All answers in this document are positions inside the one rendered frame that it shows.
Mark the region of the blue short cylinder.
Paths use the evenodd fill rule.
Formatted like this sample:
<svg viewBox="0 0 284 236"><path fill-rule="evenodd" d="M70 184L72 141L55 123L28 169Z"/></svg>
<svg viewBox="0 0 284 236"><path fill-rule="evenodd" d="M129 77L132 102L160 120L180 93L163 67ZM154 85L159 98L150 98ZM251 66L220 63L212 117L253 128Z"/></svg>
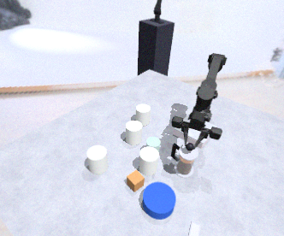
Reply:
<svg viewBox="0 0 284 236"><path fill-rule="evenodd" d="M162 182L150 183L143 194L143 207L149 217L163 220L172 214L175 206L173 190Z"/></svg>

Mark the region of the white flat bar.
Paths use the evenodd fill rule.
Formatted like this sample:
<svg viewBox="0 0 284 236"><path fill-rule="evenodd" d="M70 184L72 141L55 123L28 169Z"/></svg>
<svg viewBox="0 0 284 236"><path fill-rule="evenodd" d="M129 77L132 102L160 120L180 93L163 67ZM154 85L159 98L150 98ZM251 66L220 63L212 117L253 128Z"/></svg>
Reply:
<svg viewBox="0 0 284 236"><path fill-rule="evenodd" d="M199 236L199 233L200 233L199 229L200 229L200 226L197 223L192 222L189 236Z"/></svg>

